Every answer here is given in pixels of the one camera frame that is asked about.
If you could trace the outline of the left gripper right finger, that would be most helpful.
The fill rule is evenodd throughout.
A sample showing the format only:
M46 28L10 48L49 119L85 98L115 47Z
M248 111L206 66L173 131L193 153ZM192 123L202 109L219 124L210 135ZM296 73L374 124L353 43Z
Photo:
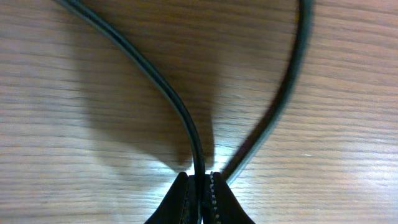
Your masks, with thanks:
M212 172L205 179L203 223L254 224L219 172Z

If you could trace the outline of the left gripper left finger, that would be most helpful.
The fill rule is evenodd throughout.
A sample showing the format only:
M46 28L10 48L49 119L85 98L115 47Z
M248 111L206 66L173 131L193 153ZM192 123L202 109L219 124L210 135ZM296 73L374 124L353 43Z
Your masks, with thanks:
M145 224L197 224L198 221L195 178L180 172Z

